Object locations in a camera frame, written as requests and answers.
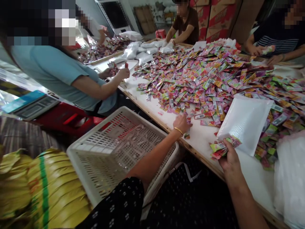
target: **hand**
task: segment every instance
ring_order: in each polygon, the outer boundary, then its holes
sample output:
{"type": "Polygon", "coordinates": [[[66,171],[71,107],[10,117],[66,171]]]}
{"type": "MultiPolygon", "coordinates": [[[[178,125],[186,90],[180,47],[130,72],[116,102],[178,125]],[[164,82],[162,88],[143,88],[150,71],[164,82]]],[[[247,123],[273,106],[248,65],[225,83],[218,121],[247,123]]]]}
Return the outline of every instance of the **hand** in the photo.
{"type": "Polygon", "coordinates": [[[277,64],[277,63],[279,63],[283,60],[284,60],[284,55],[283,54],[273,56],[267,61],[267,65],[268,66],[275,65],[275,64],[277,64]]]}
{"type": "Polygon", "coordinates": [[[173,126],[174,128],[178,128],[182,131],[183,134],[185,134],[193,126],[193,124],[188,124],[185,115],[180,114],[176,117],[173,126]]]}
{"type": "Polygon", "coordinates": [[[127,79],[129,78],[130,76],[130,71],[128,68],[123,68],[123,69],[120,69],[119,72],[116,74],[116,78],[120,79],[120,80],[124,80],[124,79],[127,79]]]}
{"type": "Polygon", "coordinates": [[[248,47],[248,51],[251,54],[251,56],[261,56],[265,48],[266,47],[262,47],[262,46],[256,47],[254,45],[251,45],[248,47]]]}
{"type": "Polygon", "coordinates": [[[223,139],[223,143],[228,148],[227,156],[220,158],[218,162],[222,167],[225,176],[232,173],[241,173],[241,163],[232,144],[229,143],[226,139],[223,139]]]}
{"type": "Polygon", "coordinates": [[[168,44],[168,42],[164,41],[161,48],[164,48],[165,46],[167,46],[167,44],[168,44]]]}
{"type": "Polygon", "coordinates": [[[100,79],[104,80],[106,79],[107,77],[111,77],[110,75],[110,71],[112,70],[112,68],[107,68],[106,70],[104,70],[103,72],[99,73],[99,77],[100,79]]]}

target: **white table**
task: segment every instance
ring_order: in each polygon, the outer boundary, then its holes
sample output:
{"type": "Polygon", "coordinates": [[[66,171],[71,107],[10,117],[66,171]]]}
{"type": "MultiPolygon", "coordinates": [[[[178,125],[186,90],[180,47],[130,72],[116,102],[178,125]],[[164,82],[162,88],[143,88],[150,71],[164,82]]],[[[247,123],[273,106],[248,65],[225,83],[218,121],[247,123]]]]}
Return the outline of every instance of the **white table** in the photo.
{"type": "MultiPolygon", "coordinates": [[[[103,71],[108,67],[108,62],[108,60],[105,60],[104,62],[97,63],[94,66],[96,69],[103,71]]],[[[141,95],[136,89],[139,83],[147,83],[148,80],[143,78],[134,78],[132,76],[134,73],[134,67],[132,66],[135,65],[135,61],[131,60],[127,62],[130,66],[130,78],[125,80],[125,84],[121,84],[120,89],[155,122],[157,122],[167,132],[170,132],[173,128],[173,121],[175,120],[176,115],[161,110],[158,99],[153,99],[152,96],[151,101],[146,101],[146,94],[141,95]]],[[[288,69],[287,67],[285,67],[285,70],[275,70],[275,74],[282,77],[291,75],[299,78],[296,70],[288,69]]],[[[187,109],[187,112],[190,113],[192,109],[195,109],[193,104],[191,104],[191,108],[187,109]]],[[[214,142],[216,140],[214,133],[217,132],[219,128],[201,126],[200,120],[192,119],[192,123],[193,127],[190,132],[191,138],[188,140],[181,138],[179,143],[192,152],[221,179],[224,179],[222,169],[218,162],[210,159],[212,150],[208,144],[209,142],[214,142]]],[[[288,228],[286,224],[284,224],[282,216],[279,215],[273,207],[274,173],[263,170],[262,165],[256,158],[250,157],[240,152],[238,149],[236,151],[241,162],[243,175],[265,218],[278,228],[288,228]]]]}

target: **gold bracelet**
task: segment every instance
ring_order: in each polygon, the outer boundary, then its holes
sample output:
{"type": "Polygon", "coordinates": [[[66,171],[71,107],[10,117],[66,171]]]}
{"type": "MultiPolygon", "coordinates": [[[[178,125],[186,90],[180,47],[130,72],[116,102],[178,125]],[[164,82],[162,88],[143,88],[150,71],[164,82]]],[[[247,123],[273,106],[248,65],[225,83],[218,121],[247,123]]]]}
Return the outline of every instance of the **gold bracelet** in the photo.
{"type": "Polygon", "coordinates": [[[176,129],[177,131],[179,131],[181,133],[181,137],[183,136],[183,133],[182,133],[182,131],[179,128],[174,127],[174,129],[176,129]]]}

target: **white plastic basket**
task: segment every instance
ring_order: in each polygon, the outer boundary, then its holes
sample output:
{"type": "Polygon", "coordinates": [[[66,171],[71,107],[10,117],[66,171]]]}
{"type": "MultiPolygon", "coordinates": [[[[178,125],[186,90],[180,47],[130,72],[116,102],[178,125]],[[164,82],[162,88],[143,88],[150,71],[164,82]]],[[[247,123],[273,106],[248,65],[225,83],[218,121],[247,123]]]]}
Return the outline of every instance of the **white plastic basket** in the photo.
{"type": "MultiPolygon", "coordinates": [[[[127,107],[121,107],[70,145],[67,154],[92,205],[95,207],[105,198],[124,179],[127,172],[166,135],[127,107]],[[139,156],[139,149],[130,146],[125,146],[118,154],[115,153],[118,143],[140,124],[145,128],[140,130],[134,141],[145,153],[139,156]],[[148,141],[143,141],[143,137],[147,137],[148,141]]],[[[149,185],[144,205],[155,197],[164,175],[176,165],[175,157],[178,153],[179,145],[176,142],[149,185]]]]}

